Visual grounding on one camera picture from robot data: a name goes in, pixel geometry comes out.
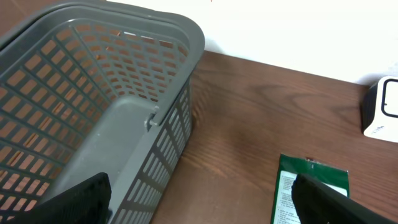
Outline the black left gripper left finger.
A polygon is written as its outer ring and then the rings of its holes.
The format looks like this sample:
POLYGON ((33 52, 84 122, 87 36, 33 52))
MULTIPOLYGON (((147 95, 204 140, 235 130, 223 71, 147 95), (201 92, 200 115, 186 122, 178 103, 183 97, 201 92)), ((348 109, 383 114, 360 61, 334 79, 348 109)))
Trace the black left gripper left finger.
POLYGON ((109 209, 111 185, 108 174, 100 172, 50 200, 8 220, 13 224, 102 224, 109 209))

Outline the white red package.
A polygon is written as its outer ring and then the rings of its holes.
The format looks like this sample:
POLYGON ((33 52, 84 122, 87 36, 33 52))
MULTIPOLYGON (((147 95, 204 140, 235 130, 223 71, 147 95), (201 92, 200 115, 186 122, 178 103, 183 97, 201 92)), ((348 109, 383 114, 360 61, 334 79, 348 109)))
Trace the white red package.
POLYGON ((330 167, 317 161, 282 154, 279 157, 279 168, 275 183, 272 224, 300 223, 292 201, 292 185, 298 174, 308 174, 340 194, 349 197, 348 171, 330 167))

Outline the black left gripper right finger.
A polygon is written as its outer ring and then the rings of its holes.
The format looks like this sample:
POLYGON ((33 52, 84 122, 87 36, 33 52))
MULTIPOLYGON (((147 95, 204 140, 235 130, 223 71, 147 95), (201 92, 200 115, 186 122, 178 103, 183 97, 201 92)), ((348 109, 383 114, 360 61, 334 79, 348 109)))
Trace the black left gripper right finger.
POLYGON ((301 224, 395 224, 307 174, 296 177, 292 201, 301 224))

